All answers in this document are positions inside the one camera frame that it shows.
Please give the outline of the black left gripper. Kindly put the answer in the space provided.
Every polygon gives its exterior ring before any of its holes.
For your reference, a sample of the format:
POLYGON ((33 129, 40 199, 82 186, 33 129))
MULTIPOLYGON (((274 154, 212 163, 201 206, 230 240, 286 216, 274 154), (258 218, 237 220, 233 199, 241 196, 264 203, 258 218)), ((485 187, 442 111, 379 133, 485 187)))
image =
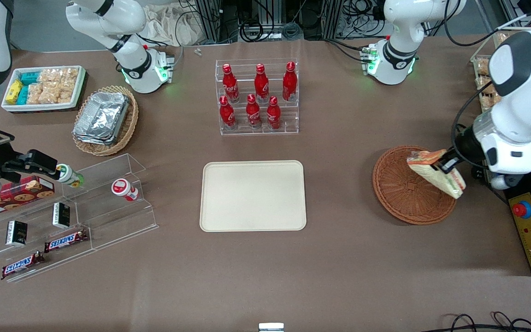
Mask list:
MULTIPOLYGON (((462 160, 477 167, 484 166, 484 152, 475 137, 473 128, 466 128, 458 133, 455 137, 454 145, 455 149, 457 149, 457 154, 462 160)), ((455 149, 449 148, 436 151, 437 160, 434 164, 441 164, 441 171, 444 174, 449 174, 458 164, 463 162, 460 159, 455 159, 455 149)))

